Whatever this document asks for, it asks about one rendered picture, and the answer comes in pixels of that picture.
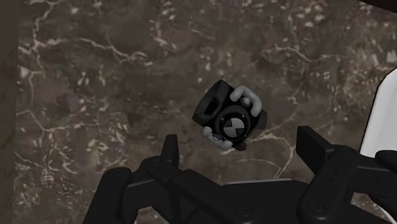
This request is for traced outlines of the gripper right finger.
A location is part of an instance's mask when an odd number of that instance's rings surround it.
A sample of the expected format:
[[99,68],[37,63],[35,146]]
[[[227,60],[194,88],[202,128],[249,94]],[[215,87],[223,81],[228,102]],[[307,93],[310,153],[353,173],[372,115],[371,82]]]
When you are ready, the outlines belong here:
[[301,224],[390,224],[353,205],[354,193],[367,194],[397,221],[397,151],[364,156],[299,126],[296,153],[314,173],[298,202]]

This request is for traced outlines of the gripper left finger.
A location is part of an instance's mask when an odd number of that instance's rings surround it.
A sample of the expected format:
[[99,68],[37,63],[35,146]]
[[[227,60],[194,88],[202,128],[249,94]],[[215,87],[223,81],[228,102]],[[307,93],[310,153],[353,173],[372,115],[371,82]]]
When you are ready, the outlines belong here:
[[166,136],[159,156],[136,171],[107,170],[83,224],[134,224],[138,211],[152,207],[170,224],[257,224],[255,206],[198,172],[179,168],[178,138]]

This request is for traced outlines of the black and grey toy watch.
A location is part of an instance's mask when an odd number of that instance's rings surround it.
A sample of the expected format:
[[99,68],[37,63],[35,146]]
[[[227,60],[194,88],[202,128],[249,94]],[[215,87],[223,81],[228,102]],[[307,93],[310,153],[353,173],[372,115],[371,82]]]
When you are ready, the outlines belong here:
[[266,127],[267,113],[261,109],[253,115],[252,109],[261,108],[259,98],[250,97],[250,105],[245,106],[245,96],[233,97],[234,90],[227,82],[217,81],[199,102],[192,120],[211,128],[221,140],[230,141],[234,149],[244,151],[251,133]]

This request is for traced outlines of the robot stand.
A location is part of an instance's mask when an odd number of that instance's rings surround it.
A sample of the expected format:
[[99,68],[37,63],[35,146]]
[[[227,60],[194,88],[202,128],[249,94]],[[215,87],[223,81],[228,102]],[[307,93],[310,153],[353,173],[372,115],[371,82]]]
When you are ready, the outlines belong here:
[[397,0],[358,0],[383,10],[397,13]]

